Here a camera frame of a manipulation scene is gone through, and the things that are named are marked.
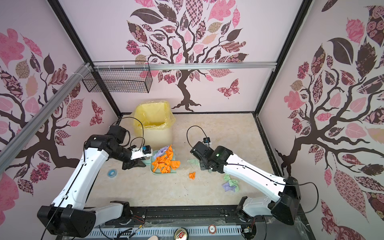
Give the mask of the small orange scrap front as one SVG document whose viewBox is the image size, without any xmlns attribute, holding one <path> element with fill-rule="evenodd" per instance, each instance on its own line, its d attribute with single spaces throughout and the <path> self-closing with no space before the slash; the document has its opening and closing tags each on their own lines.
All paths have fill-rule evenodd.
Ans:
<svg viewBox="0 0 384 240">
<path fill-rule="evenodd" d="M 196 177 L 196 173 L 195 173 L 195 172 L 193 172 L 193 173 L 189 173 L 189 178 L 190 178 L 190 179 L 194 180 L 195 177 Z"/>
</svg>

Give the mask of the purple paper scrap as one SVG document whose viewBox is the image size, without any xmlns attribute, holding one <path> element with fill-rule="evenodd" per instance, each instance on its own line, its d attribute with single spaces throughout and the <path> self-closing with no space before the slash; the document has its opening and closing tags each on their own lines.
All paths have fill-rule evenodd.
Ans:
<svg viewBox="0 0 384 240">
<path fill-rule="evenodd" d="M 169 149 L 169 146 L 165 146 L 165 147 L 161 148 L 161 149 L 158 150 L 157 153 L 154 155 L 154 158 L 156 159 L 156 158 L 158 158 L 158 157 L 163 156 L 163 155 L 166 153 L 166 151 L 167 151 L 168 149 Z"/>
<path fill-rule="evenodd" d="M 236 192 L 237 186 L 231 185 L 229 182 L 226 182 L 222 184 L 222 188 L 225 190 L 225 192 L 228 192 L 228 191 Z"/>
</svg>

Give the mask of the green paper scrap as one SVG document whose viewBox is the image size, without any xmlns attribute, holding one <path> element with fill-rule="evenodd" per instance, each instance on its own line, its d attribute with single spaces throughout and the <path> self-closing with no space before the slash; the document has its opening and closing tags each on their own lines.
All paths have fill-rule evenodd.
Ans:
<svg viewBox="0 0 384 240">
<path fill-rule="evenodd" d="M 236 192 L 238 192 L 240 190 L 240 188 L 239 188 L 239 181 L 236 180 L 236 179 L 231 179 L 230 175 L 225 174 L 224 175 L 224 181 L 225 181 L 225 183 L 229 182 L 231 185 L 237 186 Z"/>
</svg>

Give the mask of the purple paper scrap back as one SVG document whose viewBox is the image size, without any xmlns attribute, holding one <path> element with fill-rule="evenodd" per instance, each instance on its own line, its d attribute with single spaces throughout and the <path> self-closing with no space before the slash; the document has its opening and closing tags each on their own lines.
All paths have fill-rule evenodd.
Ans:
<svg viewBox="0 0 384 240">
<path fill-rule="evenodd" d="M 156 159 L 156 158 L 158 158 L 158 157 L 163 156 L 163 155 L 166 153 L 166 151 L 167 151 L 168 149 L 169 149 L 169 146 L 165 146 L 165 147 L 161 148 L 161 149 L 158 150 L 157 153 L 154 155 L 154 158 Z"/>
</svg>

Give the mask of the orange paper scrap pile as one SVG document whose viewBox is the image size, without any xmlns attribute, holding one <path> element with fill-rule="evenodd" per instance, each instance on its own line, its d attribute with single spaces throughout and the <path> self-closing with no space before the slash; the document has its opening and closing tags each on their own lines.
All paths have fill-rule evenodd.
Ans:
<svg viewBox="0 0 384 240">
<path fill-rule="evenodd" d="M 166 153 L 158 158 L 151 158 L 151 171 L 154 174 L 170 174 L 175 173 L 181 165 L 180 161 L 175 159 L 175 151 L 173 146 L 170 145 Z"/>
</svg>

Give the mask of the green hand brush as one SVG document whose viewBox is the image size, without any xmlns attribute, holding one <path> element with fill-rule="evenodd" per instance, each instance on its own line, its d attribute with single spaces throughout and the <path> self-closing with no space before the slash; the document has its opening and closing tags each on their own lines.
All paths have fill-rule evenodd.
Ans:
<svg viewBox="0 0 384 240">
<path fill-rule="evenodd" d="M 191 165 L 191 166 L 197 166 L 197 167 L 200 167 L 200 161 L 198 159 L 189 159 L 187 160 L 187 162 Z"/>
</svg>

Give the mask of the green plastic dustpan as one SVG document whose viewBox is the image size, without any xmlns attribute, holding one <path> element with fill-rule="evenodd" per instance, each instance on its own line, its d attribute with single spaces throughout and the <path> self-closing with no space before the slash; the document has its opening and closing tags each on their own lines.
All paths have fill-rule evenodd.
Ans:
<svg viewBox="0 0 384 240">
<path fill-rule="evenodd" d="M 180 167 L 180 161 L 176 161 L 174 153 L 165 151 L 158 154 L 158 150 L 154 151 L 154 155 L 143 160 L 144 164 L 150 167 L 154 175 L 175 174 Z"/>
</svg>

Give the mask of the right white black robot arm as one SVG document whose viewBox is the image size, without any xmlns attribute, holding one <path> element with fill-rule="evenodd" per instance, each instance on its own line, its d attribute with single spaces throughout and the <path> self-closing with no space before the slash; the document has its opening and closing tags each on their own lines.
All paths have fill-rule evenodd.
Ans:
<svg viewBox="0 0 384 240">
<path fill-rule="evenodd" d="M 265 172 L 223 146 L 213 150 L 208 144 L 197 142 L 190 153 L 200 161 L 202 170 L 229 174 L 265 195 L 241 201 L 240 213 L 244 217 L 272 216 L 283 224 L 294 225 L 301 200 L 297 179 Z"/>
</svg>

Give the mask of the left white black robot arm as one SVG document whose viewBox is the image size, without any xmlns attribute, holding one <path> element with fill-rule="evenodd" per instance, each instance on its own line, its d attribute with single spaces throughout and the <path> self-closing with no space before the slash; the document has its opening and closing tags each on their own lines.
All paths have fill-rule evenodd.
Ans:
<svg viewBox="0 0 384 240">
<path fill-rule="evenodd" d="M 129 202 L 112 201 L 110 205 L 86 211 L 85 205 L 94 182 L 109 159 L 122 162 L 122 169 L 144 168 L 145 158 L 153 155 L 149 145 L 132 146 L 122 143 L 128 130 L 111 126 L 105 135 L 92 135 L 85 141 L 83 156 L 60 194 L 49 206 L 42 206 L 37 217 L 45 231 L 56 236 L 85 238 L 94 227 L 111 220 L 128 223 L 132 219 Z"/>
</svg>

